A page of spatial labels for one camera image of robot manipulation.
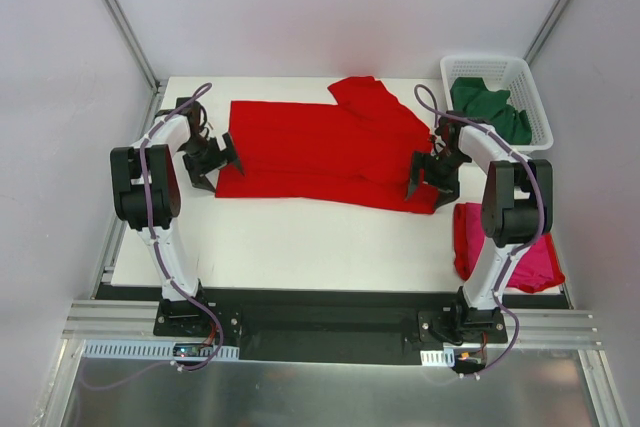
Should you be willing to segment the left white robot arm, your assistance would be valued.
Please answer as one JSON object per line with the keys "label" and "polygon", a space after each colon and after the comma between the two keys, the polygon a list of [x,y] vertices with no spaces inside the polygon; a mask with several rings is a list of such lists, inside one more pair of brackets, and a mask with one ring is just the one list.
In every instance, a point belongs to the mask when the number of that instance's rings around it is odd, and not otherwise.
{"label": "left white robot arm", "polygon": [[205,305],[201,280],[181,239],[177,217],[181,193],[174,158],[182,159],[191,186],[215,193],[208,178],[228,166],[244,168],[231,134],[212,137],[205,108],[183,97],[175,108],[158,113],[151,128],[134,144],[110,152],[110,172],[117,217],[143,240],[161,280],[161,312],[177,317],[192,336],[205,333],[212,313]]}

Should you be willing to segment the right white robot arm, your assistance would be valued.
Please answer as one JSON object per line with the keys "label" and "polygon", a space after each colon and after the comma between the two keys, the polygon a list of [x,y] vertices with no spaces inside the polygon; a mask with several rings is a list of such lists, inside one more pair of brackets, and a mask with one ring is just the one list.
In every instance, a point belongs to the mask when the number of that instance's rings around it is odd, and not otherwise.
{"label": "right white robot arm", "polygon": [[464,116],[442,114],[436,134],[444,142],[440,153],[416,151],[411,157],[408,197],[428,185],[436,190],[436,207],[442,207],[460,195],[463,164],[476,164],[486,176],[480,256],[450,308],[428,322],[432,337],[461,345],[491,336],[503,324],[502,298],[516,266],[552,227],[553,168],[518,152],[492,126]]}

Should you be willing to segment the green t shirt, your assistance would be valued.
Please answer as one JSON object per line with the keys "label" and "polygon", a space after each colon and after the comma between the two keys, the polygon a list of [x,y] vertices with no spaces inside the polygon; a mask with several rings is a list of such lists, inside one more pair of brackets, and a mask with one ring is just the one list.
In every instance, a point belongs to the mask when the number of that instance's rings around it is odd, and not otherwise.
{"label": "green t shirt", "polygon": [[453,110],[491,124],[512,145],[529,145],[533,132],[525,111],[510,103],[508,90],[489,90],[482,78],[459,77],[450,88]]}

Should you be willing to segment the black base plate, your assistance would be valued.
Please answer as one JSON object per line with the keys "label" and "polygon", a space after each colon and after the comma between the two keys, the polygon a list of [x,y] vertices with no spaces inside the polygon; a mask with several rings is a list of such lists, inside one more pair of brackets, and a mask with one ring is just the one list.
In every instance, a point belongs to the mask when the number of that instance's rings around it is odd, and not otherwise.
{"label": "black base plate", "polygon": [[203,339],[210,333],[243,360],[415,365],[446,344],[504,345],[496,307],[477,310],[459,293],[209,288],[186,301],[161,301],[153,333]]}

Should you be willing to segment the aluminium rail frame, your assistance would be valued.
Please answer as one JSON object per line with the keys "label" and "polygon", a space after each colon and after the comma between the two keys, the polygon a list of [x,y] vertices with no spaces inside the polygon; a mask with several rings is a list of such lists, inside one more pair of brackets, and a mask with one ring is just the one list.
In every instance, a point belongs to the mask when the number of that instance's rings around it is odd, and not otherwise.
{"label": "aluminium rail frame", "polygon": [[[303,198],[225,199],[179,180],[177,218],[209,288],[456,293],[451,206],[432,215]],[[114,292],[72,305],[73,384],[62,426],[624,426],[595,313],[560,296],[505,297],[507,342],[489,366],[86,358],[90,340],[159,337],[149,252],[126,231]]]}

